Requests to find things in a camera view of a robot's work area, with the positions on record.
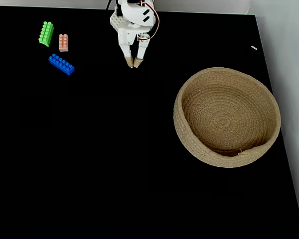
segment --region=pink lego brick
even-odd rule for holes
[[[59,35],[59,50],[60,51],[69,51],[69,37],[67,34]]]

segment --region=green lego brick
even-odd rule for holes
[[[49,47],[53,30],[53,24],[45,21],[40,32],[39,42]]]

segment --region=red wire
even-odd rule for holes
[[[144,3],[145,3],[147,6],[149,6],[149,8],[156,14],[156,17],[157,17],[157,19],[158,19],[157,28],[156,28],[156,31],[155,31],[154,34],[153,34],[153,36],[155,36],[155,34],[156,34],[157,30],[158,30],[158,27],[159,27],[159,16],[158,16],[158,13],[155,11],[155,9],[152,8],[151,5],[149,5],[147,2],[144,2]],[[145,41],[145,40],[150,40],[153,36],[151,36],[150,38],[147,38],[147,39],[139,38],[139,37],[138,37],[138,39],[139,39],[140,41]]]

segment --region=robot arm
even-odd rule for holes
[[[115,7],[110,22],[118,32],[119,46],[123,51],[128,66],[138,67],[144,59],[150,39],[156,33],[153,36],[148,34],[155,25],[155,15],[158,20],[159,18],[153,6],[154,0],[131,1],[133,0],[117,0],[119,5]],[[139,41],[139,50],[137,57],[133,61],[130,46],[133,45],[135,39]]]

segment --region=white robot bracket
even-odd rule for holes
[[[145,0],[153,7],[151,0]],[[120,0],[122,6],[122,16],[117,16],[117,7],[110,18],[112,27],[118,32],[119,46],[123,51],[128,66],[138,67],[143,59],[147,46],[150,42],[150,35],[147,33],[155,24],[154,12],[146,4],[140,6],[128,3],[127,0]],[[139,50],[137,57],[133,61],[131,48],[135,39],[139,40]]]

